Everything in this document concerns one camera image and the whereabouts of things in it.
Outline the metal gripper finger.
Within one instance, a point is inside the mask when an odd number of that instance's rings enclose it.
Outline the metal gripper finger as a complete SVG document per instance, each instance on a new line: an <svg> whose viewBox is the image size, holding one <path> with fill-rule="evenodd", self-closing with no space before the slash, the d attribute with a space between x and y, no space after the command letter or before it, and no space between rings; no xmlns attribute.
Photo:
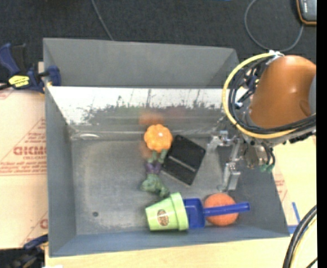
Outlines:
<svg viewBox="0 0 327 268"><path fill-rule="evenodd" d="M209 143L207 144L207 151L214 151L218 147L229 146L231 139L228 137L228 131L219 131L212 134Z"/></svg>
<svg viewBox="0 0 327 268"><path fill-rule="evenodd" d="M222 171L222 183L218 185L220 192L234 191L237 188L241 172L237 170L235 162L228 162Z"/></svg>

